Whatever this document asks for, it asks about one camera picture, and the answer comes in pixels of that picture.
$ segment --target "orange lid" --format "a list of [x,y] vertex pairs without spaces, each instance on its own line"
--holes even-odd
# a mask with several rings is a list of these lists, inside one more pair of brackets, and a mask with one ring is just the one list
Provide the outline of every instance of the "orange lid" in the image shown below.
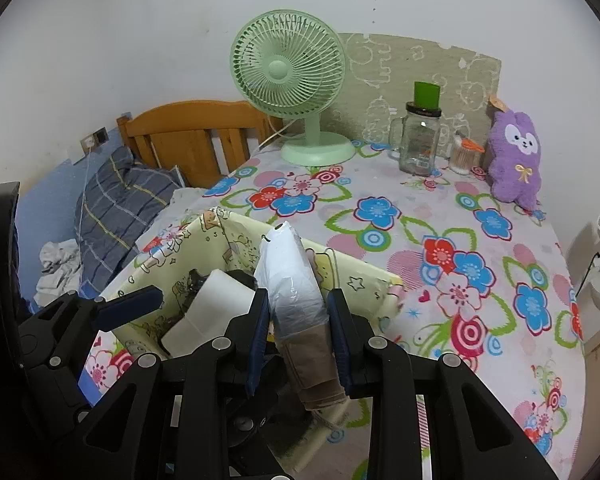
[[474,152],[484,153],[484,148],[480,144],[473,142],[471,139],[462,139],[462,147],[467,150],[474,150]]

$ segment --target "floral bedsheet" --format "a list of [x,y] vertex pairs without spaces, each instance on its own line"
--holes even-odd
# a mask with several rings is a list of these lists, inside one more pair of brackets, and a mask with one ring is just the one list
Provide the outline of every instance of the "floral bedsheet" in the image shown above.
[[[381,333],[413,354],[458,354],[567,479],[584,408],[582,330],[541,205],[498,202],[480,168],[459,176],[439,158],[439,169],[421,178],[399,171],[387,145],[352,143],[356,155],[328,168],[292,166],[267,148],[194,209],[221,205],[270,224],[287,220],[302,237],[398,274],[400,302],[378,320]],[[341,286],[365,285],[343,276]],[[98,356],[94,348],[87,366],[94,379],[115,371],[113,354],[107,363],[108,354]],[[100,380],[101,391],[109,386],[108,376]],[[298,478],[365,477],[370,407],[353,405]],[[421,441],[426,470],[426,428]]]

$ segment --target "glass jar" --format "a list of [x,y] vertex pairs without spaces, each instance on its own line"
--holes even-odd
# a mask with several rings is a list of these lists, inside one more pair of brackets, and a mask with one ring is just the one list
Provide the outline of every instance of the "glass jar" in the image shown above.
[[400,151],[401,171],[429,176],[435,167],[440,137],[440,108],[418,108],[407,103],[407,116],[394,119],[389,130],[392,149]]

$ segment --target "white plastic wrapped package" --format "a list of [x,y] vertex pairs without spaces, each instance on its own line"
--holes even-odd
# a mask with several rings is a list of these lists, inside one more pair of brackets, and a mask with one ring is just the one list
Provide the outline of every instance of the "white plastic wrapped package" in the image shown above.
[[327,309],[296,230],[284,222],[267,239],[260,244],[254,275],[258,286],[269,291],[276,338],[326,323]]

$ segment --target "wooden headboard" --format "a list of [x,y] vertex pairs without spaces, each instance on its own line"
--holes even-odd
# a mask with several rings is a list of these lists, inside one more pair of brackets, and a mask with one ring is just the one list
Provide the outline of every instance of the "wooden headboard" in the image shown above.
[[[271,118],[279,130],[282,121]],[[178,166],[193,187],[212,187],[222,178],[211,142],[217,130],[229,171],[246,162],[246,128],[254,128],[258,142],[273,131],[267,116],[247,101],[182,101],[158,106],[130,120],[118,118],[123,142],[152,168]]]

